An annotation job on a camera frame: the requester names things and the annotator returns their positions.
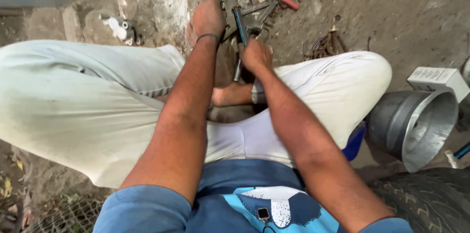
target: black wristband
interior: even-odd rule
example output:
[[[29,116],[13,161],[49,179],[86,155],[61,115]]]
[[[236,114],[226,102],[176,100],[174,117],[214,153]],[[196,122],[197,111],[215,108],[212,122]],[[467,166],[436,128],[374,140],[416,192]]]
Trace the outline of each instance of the black wristband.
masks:
[[[218,35],[209,33],[209,34],[203,34],[203,35],[199,36],[199,37],[197,38],[197,40],[196,40],[196,43],[199,42],[199,39],[203,38],[204,36],[211,36],[211,37],[214,37],[214,38],[215,38],[215,42],[219,42],[219,39],[220,39]]]

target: dusty floor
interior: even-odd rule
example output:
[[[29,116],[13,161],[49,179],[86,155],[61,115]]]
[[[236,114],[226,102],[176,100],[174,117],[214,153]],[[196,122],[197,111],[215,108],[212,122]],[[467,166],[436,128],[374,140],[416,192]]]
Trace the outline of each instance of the dusty floor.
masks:
[[[72,14],[65,13],[67,8],[72,8]],[[38,8],[24,17],[0,19],[0,45],[33,38],[120,44],[97,20],[100,12],[117,15],[120,11],[136,23],[146,47],[173,44],[185,54],[190,52],[183,35],[186,0],[76,0],[64,8]],[[316,40],[332,25],[340,29],[350,50],[366,50],[370,37],[370,50],[384,56],[393,68],[389,91],[410,89],[406,78],[418,66],[460,68],[470,56],[469,0],[303,0],[297,12],[278,7],[267,24],[273,34],[267,43],[273,46],[275,66],[300,62],[304,41]],[[454,131],[446,147],[456,150],[468,140],[470,131]],[[32,175],[28,182],[36,203],[61,194],[104,197],[109,193],[94,188],[73,170],[32,158],[38,173],[46,173]],[[366,180],[403,170],[399,162],[365,143],[352,164]]]

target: forearm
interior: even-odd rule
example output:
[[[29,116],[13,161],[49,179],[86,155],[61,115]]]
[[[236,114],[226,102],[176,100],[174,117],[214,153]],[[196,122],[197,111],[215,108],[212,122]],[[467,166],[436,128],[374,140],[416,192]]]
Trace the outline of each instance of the forearm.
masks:
[[[393,213],[354,172],[310,109],[274,74],[263,84],[276,134],[291,154],[309,193],[348,232],[358,232]]]
[[[217,41],[203,37],[176,79],[160,119],[185,118],[191,122],[204,122],[214,87],[215,54]]]
[[[203,37],[194,47],[163,107],[150,144],[121,189],[159,185],[193,203],[206,151],[205,113],[214,86],[216,46],[213,37]]]

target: blue object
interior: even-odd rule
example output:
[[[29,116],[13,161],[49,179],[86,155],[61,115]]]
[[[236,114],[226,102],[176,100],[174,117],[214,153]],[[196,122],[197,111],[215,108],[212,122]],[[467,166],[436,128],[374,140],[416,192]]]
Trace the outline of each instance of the blue object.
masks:
[[[273,230],[265,233],[345,233],[338,221],[302,188],[281,185],[293,179],[298,177],[292,168],[273,161],[216,161],[203,167],[201,181],[207,193],[196,196],[194,208],[168,188],[128,187],[104,202],[93,232],[260,233],[265,222],[258,219],[256,210],[267,208],[267,224]],[[387,218],[370,224],[361,233],[413,231],[406,220]]]
[[[366,122],[361,121],[359,125],[352,131],[349,135],[348,143],[346,147],[343,149],[343,154],[346,156],[348,161],[351,161],[356,158],[357,154],[359,153],[359,149],[361,148],[362,139],[366,134]]]
[[[465,156],[468,152],[470,152],[470,142],[467,145],[461,147],[457,152],[454,153],[455,158],[461,159]]]

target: galvanized metal container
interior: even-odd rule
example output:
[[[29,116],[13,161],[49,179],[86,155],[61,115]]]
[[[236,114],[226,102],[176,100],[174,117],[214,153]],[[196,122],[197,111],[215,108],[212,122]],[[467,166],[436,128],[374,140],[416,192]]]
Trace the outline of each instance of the galvanized metal container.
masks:
[[[386,93],[368,116],[371,140],[403,161],[409,172],[428,164],[457,121],[452,90]]]

